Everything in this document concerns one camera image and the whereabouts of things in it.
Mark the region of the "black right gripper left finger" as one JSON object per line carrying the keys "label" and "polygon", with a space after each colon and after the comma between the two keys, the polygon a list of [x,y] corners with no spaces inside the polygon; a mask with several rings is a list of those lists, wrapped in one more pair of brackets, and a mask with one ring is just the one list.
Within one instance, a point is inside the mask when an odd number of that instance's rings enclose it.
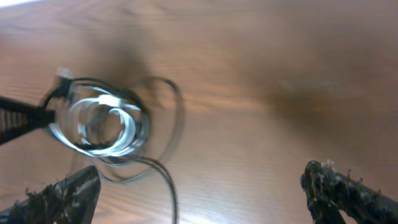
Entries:
{"label": "black right gripper left finger", "polygon": [[91,223],[100,196],[101,180],[95,166],[47,185],[40,192],[1,211],[1,224]]}

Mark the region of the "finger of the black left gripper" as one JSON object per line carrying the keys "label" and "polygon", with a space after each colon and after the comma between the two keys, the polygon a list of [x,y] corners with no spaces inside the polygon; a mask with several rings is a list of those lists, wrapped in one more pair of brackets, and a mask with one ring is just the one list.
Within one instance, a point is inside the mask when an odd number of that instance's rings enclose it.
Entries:
{"label": "finger of the black left gripper", "polygon": [[1,97],[1,144],[54,122],[54,110]]}

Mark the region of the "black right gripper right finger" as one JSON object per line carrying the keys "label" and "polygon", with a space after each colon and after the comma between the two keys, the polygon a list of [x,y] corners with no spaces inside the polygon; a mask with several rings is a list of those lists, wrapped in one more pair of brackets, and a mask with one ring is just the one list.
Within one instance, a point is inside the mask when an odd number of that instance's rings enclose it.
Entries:
{"label": "black right gripper right finger", "polygon": [[345,223],[344,211],[356,223],[397,224],[397,202],[343,175],[326,163],[308,161],[300,177],[307,208],[315,224]]}

